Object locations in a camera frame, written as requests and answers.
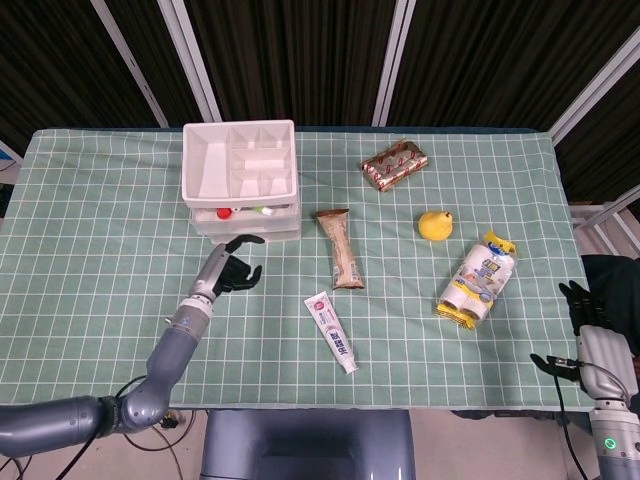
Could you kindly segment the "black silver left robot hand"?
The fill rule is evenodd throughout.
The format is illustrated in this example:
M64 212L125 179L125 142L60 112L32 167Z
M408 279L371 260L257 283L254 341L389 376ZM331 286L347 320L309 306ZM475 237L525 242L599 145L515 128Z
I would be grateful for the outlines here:
M262 266L253 268L234 253L244 244L264 243L265 240L259 236L242 234L217 245L196 277L189 296L201 296L215 302L222 293L255 287L261 278Z

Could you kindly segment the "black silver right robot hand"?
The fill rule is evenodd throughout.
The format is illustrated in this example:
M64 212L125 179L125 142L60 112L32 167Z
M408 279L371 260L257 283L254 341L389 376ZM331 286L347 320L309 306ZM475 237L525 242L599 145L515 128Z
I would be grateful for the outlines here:
M559 289L569 307L577 357L532 353L531 360L550 376L578 383L593 400L630 404L638 386L627 339L615 331L602 303L585 288L571 280L561 283Z

